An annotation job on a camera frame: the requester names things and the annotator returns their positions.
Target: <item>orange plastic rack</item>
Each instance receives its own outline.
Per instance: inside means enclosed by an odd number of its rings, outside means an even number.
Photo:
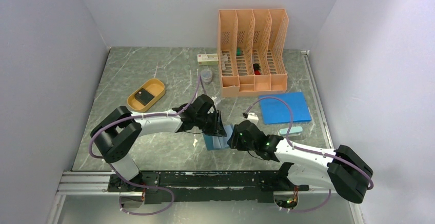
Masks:
[[[255,96],[284,93],[287,73],[283,49],[288,16],[285,9],[219,10],[217,55],[221,96]],[[236,56],[237,48],[242,54]],[[228,60],[223,64],[221,55]],[[254,75],[252,65],[260,65]]]

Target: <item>round container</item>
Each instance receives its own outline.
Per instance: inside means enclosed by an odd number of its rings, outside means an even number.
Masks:
[[[213,73],[211,72],[211,70],[203,69],[201,71],[201,80],[203,81],[203,83],[210,84],[212,77],[213,77]]]

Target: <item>blue mat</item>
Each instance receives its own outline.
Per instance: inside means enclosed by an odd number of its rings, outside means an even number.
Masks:
[[[311,121],[310,112],[302,92],[289,92],[283,94],[260,95],[259,97],[277,97],[284,100],[293,111],[294,122],[303,123]],[[260,101],[261,113],[264,124],[289,123],[290,113],[287,107],[276,99]]]

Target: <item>marble table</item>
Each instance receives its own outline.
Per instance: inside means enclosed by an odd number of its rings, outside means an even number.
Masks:
[[[196,87],[198,72],[209,68],[213,81],[206,85],[209,96],[220,95],[217,65],[198,66],[197,54],[216,53],[215,48],[113,47],[95,94],[89,119],[72,170],[109,171],[109,166],[88,154],[90,131],[118,106],[127,106],[127,97],[150,78],[166,85],[166,94],[148,112],[166,111],[187,103]],[[313,88],[307,62],[300,51],[284,50],[288,72],[288,92],[304,93],[312,121],[295,124],[303,133],[295,142],[329,148],[331,144],[319,101]],[[244,120],[242,113],[257,97],[221,98],[218,109],[225,125]],[[259,118],[258,127],[266,134],[276,134],[285,124],[265,125],[260,106],[252,110]],[[281,163],[262,161],[237,150],[207,151],[202,135],[159,133],[138,138],[130,155],[141,170],[276,170]]]

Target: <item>white wall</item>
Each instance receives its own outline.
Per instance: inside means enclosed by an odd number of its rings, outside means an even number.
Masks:
[[[373,168],[367,223],[435,223],[435,0],[337,0],[310,61],[336,146]]]
[[[106,56],[81,0],[0,0],[0,223],[45,223]]]
[[[84,0],[110,46],[216,47],[218,9],[286,8],[286,48],[308,49],[335,0]]]

